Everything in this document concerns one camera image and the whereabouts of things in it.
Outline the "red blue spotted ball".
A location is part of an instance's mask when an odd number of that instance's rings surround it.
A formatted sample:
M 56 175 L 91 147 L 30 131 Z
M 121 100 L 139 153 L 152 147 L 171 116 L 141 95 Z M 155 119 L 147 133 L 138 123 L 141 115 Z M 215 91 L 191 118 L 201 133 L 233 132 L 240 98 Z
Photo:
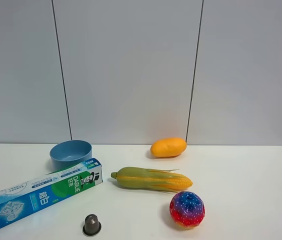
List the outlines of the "red blue spotted ball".
M 205 205 L 194 192 L 181 191 L 170 201 L 169 213 L 176 224 L 186 229 L 192 229 L 203 221 Z

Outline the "corn cob with husk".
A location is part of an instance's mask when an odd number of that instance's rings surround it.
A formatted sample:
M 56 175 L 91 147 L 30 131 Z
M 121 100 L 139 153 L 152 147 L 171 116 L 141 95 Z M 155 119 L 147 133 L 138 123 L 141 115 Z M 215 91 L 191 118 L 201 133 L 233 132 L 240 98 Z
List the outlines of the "corn cob with husk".
M 183 174 L 175 173 L 173 169 L 123 167 L 119 171 L 112 172 L 110 176 L 121 187 L 127 189 L 179 193 L 193 185 L 190 178 Z

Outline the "yellow mango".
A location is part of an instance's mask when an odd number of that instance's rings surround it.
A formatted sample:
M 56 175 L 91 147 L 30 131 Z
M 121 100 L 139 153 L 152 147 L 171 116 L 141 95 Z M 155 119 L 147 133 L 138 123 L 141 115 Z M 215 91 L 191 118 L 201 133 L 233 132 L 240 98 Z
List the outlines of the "yellow mango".
M 179 137 L 164 138 L 154 142 L 150 152 L 157 158 L 170 158 L 182 154 L 187 148 L 187 143 Z

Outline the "Darlie toothpaste box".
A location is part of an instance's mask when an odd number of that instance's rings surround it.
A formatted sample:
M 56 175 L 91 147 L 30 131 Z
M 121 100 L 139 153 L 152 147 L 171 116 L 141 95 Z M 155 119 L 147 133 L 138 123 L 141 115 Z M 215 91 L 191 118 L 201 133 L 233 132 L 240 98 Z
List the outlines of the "Darlie toothpaste box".
M 91 158 L 0 191 L 0 229 L 103 182 L 102 164 Z

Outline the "grey coffee capsule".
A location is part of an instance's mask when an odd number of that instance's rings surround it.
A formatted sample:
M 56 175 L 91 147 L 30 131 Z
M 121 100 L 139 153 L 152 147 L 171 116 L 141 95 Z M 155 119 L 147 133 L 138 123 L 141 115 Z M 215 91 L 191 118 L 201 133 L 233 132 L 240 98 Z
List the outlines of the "grey coffee capsule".
M 82 232 L 87 237 L 96 236 L 102 229 L 102 224 L 95 214 L 89 214 L 82 227 Z

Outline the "blue plastic bowl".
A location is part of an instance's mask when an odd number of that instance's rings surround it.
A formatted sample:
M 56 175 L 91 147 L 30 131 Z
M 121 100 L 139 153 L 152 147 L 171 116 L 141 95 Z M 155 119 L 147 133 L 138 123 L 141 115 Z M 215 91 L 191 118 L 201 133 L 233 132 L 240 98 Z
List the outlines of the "blue plastic bowl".
M 55 145 L 49 152 L 55 171 L 66 169 L 92 158 L 92 145 L 84 140 L 69 140 Z

